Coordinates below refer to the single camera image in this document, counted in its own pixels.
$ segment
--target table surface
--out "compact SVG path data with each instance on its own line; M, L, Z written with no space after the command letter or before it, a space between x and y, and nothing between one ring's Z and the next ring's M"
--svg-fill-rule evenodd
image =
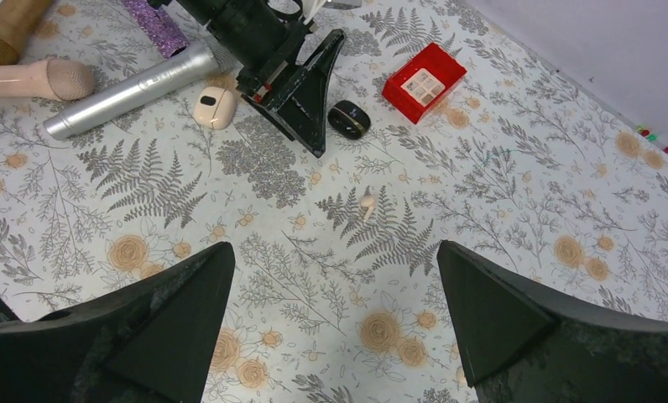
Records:
M41 126L59 103L0 100L0 295L34 320L230 242L237 272L204 394L230 403L475 401L442 239L668 321L668 158L461 3L318 14L306 49L348 35L330 103L373 120L357 142L329 133L318 160L245 104L226 130L197 126L203 82L67 143ZM175 2L169 13L207 36ZM380 92L431 41L468 73L412 125ZM48 55L93 66L99 87L161 60L115 0L60 0L24 62ZM211 82L233 88L236 74ZM145 191L158 201L140 205ZM364 224L366 193L378 205Z

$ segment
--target purple glitter object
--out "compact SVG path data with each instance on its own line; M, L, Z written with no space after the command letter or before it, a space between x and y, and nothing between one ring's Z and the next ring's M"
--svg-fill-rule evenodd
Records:
M188 39L163 8L153 8L147 0L122 0L122 3L164 58L169 59L188 46Z

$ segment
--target microphone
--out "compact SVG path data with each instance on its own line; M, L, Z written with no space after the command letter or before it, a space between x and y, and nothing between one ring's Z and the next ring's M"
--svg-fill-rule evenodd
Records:
M0 2L0 65L18 63L28 37L52 0Z
M196 42L154 67L65 107L43 125L54 139L67 139L206 78L219 66L213 52Z
M31 65L0 65L0 97L75 101L94 91L94 77L79 61L46 59Z

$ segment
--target red box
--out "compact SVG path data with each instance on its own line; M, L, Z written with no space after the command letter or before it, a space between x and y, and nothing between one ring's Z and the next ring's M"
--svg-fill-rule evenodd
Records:
M383 95L418 123L466 73L438 44L429 44L386 81Z

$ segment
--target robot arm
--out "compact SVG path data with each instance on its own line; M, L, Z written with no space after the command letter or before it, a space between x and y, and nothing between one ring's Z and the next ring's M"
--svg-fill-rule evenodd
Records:
M237 89L290 140L316 158L326 150L326 93L346 35L332 30L303 65L297 55L316 30L314 14L326 0L294 0L300 11L284 14L267 0L176 0L243 63ZM149 0L154 7L171 0Z

